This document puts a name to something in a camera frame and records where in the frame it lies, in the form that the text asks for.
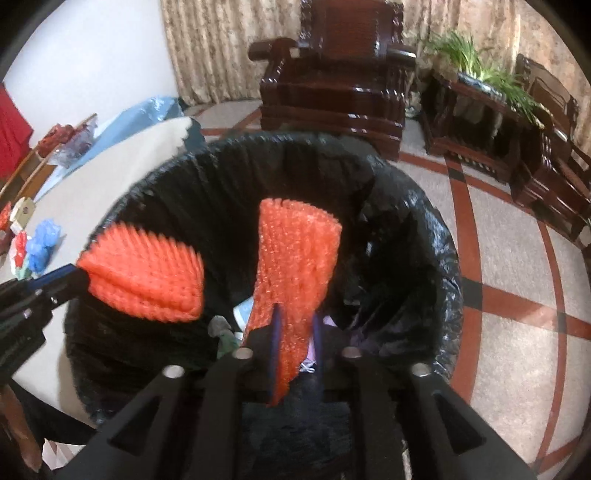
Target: orange foam mesh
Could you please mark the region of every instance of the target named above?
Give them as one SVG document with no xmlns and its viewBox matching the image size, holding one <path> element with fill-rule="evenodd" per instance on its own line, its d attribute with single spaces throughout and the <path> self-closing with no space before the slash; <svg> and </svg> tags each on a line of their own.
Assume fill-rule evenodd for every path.
<svg viewBox="0 0 591 480">
<path fill-rule="evenodd" d="M 245 331 L 266 326 L 281 305 L 281 339 L 271 404 L 277 404 L 308 353 L 312 315 L 335 268 L 340 223 L 324 210 L 292 200 L 265 199 L 259 217 L 254 305 Z"/>
<path fill-rule="evenodd" d="M 120 312 L 160 322 L 191 322 L 203 311 L 203 262 L 192 247 L 118 223 L 77 266 L 89 291 Z"/>
</svg>

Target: metal screw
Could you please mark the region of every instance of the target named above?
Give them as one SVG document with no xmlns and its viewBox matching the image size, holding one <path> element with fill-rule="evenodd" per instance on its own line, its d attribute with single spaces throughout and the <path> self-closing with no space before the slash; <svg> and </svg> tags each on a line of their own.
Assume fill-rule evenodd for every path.
<svg viewBox="0 0 591 480">
<path fill-rule="evenodd" d="M 431 374 L 431 367 L 426 364 L 414 364 L 410 371 L 415 377 L 426 377 Z"/>
<path fill-rule="evenodd" d="M 162 374 L 168 378 L 181 378 L 184 375 L 184 368 L 180 365 L 169 365 L 164 367 Z"/>
<path fill-rule="evenodd" d="M 345 358 L 360 358 L 361 350 L 359 350 L 356 346 L 346 346 L 343 348 L 341 355 L 343 355 Z"/>
<path fill-rule="evenodd" d="M 241 346 L 240 348 L 234 350 L 232 356 L 234 358 L 238 358 L 239 360 L 248 360 L 249 358 L 252 358 L 253 353 L 254 352 L 248 347 Z"/>
</svg>

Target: small box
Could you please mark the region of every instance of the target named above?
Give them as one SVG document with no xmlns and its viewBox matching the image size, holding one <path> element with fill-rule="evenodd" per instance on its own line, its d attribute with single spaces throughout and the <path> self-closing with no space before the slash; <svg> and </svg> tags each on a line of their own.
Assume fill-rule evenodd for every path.
<svg viewBox="0 0 591 480">
<path fill-rule="evenodd" d="M 10 221 L 12 222 L 10 230 L 15 235 L 18 235 L 27 226 L 34 211 L 35 203 L 29 197 L 21 198 L 16 202 L 10 214 Z"/>
</svg>

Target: red floor stripe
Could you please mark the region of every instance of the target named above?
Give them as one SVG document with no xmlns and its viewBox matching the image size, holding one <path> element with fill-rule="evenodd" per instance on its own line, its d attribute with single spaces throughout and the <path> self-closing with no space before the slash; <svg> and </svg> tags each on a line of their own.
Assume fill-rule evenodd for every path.
<svg viewBox="0 0 591 480">
<path fill-rule="evenodd" d="M 428 158 L 419 157 L 406 152 L 400 152 L 398 160 L 405 163 L 410 163 L 411 165 L 416 165 L 417 167 L 426 168 L 427 170 L 434 171 L 435 173 L 447 175 L 447 167 L 445 165 L 437 163 L 433 160 L 429 160 Z"/>
<path fill-rule="evenodd" d="M 217 105 L 216 103 L 211 103 L 209 106 L 207 106 L 203 110 L 201 110 L 197 115 L 192 115 L 192 117 L 197 119 L 200 116 L 202 116 L 205 112 L 207 112 L 209 109 L 212 109 L 213 107 L 215 107 L 216 105 Z"/>
<path fill-rule="evenodd" d="M 591 323 L 587 323 L 571 315 L 567 315 L 566 333 L 573 337 L 591 340 Z"/>
<path fill-rule="evenodd" d="M 453 371 L 451 385 L 466 403 L 470 403 L 480 356 L 480 337 L 482 334 L 482 312 L 464 307 L 464 324 L 462 327 L 462 344 L 457 357 L 456 369 Z"/>
<path fill-rule="evenodd" d="M 204 137 L 208 135 L 225 135 L 229 131 L 229 128 L 202 128 L 201 133 Z"/>
<path fill-rule="evenodd" d="M 244 130 L 248 125 L 261 117 L 261 109 L 257 108 L 232 127 L 232 130 Z"/>
<path fill-rule="evenodd" d="M 447 168 L 454 168 L 457 171 L 463 171 L 462 164 L 449 155 L 446 155 L 445 157 L 445 165 L 447 165 Z"/>
<path fill-rule="evenodd" d="M 538 222 L 538 226 L 540 227 L 540 233 L 542 234 L 542 239 L 544 241 L 544 246 L 546 248 L 546 254 L 548 255 L 548 263 L 550 264 L 550 272 L 552 273 L 552 281 L 554 283 L 554 294 L 556 295 L 556 306 L 560 312 L 564 313 L 564 294 L 562 289 L 562 282 L 560 280 L 560 273 L 558 271 L 558 263 L 556 262 L 556 254 L 554 253 L 554 248 L 552 247 L 552 242 L 550 241 L 550 236 L 548 234 L 547 227 L 542 222 Z M 562 395 L 564 393 L 564 378 L 566 376 L 566 354 L 566 331 L 560 331 L 559 326 L 558 365 L 556 368 L 556 384 L 554 386 L 554 397 L 552 399 L 552 406 L 550 408 L 548 425 L 546 425 L 546 430 L 544 432 L 542 444 L 540 445 L 540 450 L 538 451 L 538 455 L 536 457 L 536 460 L 538 462 L 542 461 L 548 453 L 548 447 L 550 446 L 550 442 L 552 440 L 552 437 L 554 436 L 554 431 L 556 429 L 556 424 L 558 422 L 558 414 L 560 413 Z"/>
<path fill-rule="evenodd" d="M 513 200 L 511 199 L 511 195 L 508 194 L 507 192 L 503 192 L 503 190 L 501 190 L 500 188 L 497 188 L 485 181 L 482 181 L 481 179 L 471 177 L 470 175 L 467 175 L 467 174 L 464 174 L 464 175 L 466 177 L 466 183 L 468 185 L 470 185 L 471 187 L 482 190 L 483 192 L 487 192 L 487 193 L 491 194 L 492 196 L 503 200 L 504 202 L 513 204 Z"/>
<path fill-rule="evenodd" d="M 550 273 L 552 274 L 552 283 L 554 284 L 554 295 L 556 296 L 556 310 L 559 312 L 564 311 L 564 292 L 562 289 L 562 281 L 560 280 L 560 271 L 558 270 L 558 262 L 556 261 L 556 254 L 554 253 L 554 247 L 552 247 L 552 241 L 550 240 L 550 234 L 546 225 L 538 220 L 538 228 L 542 235 L 542 241 L 544 242 L 544 248 L 546 255 L 548 256 L 548 263 L 550 265 Z"/>
<path fill-rule="evenodd" d="M 489 285 L 482 286 L 482 310 L 526 325 L 558 331 L 556 310 Z"/>
<path fill-rule="evenodd" d="M 450 179 L 450 184 L 453 207 L 456 211 L 457 254 L 460 258 L 460 270 L 462 276 L 481 282 L 480 246 L 468 186 L 455 179 Z"/>
<path fill-rule="evenodd" d="M 568 457 L 568 455 L 573 453 L 573 450 L 577 446 L 578 442 L 579 442 L 579 437 L 576 437 L 575 439 L 571 440 L 570 442 L 568 442 L 566 445 L 562 446 L 558 450 L 555 450 L 555 451 L 549 453 L 548 455 L 546 455 L 540 463 L 538 473 L 544 473 L 546 470 L 551 469 L 554 465 L 556 465 L 557 463 L 560 463 L 562 460 L 564 460 L 566 457 Z"/>
<path fill-rule="evenodd" d="M 457 254 L 460 259 L 460 270 L 462 276 L 481 282 L 480 246 L 468 185 L 455 179 L 450 179 L 449 182 L 456 212 Z M 452 387 L 467 403 L 470 403 L 476 382 L 481 333 L 482 312 L 465 307 L 462 344 L 452 378 Z"/>
</svg>

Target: curtain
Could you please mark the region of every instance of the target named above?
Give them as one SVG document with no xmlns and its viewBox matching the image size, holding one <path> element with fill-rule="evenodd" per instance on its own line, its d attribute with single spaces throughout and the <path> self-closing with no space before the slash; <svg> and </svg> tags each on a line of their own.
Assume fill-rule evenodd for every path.
<svg viewBox="0 0 591 480">
<path fill-rule="evenodd" d="M 178 92 L 189 105 L 256 98 L 255 40 L 297 38 L 300 0 L 161 0 Z"/>
<path fill-rule="evenodd" d="M 408 44 L 431 33 L 471 33 L 486 56 L 512 69 L 518 53 L 543 64 L 578 101 L 575 139 L 591 152 L 591 86 L 552 26 L 525 0 L 402 0 Z M 300 0 L 161 0 L 178 91 L 187 103 L 259 96 L 264 65 L 255 40 L 300 32 Z"/>
</svg>

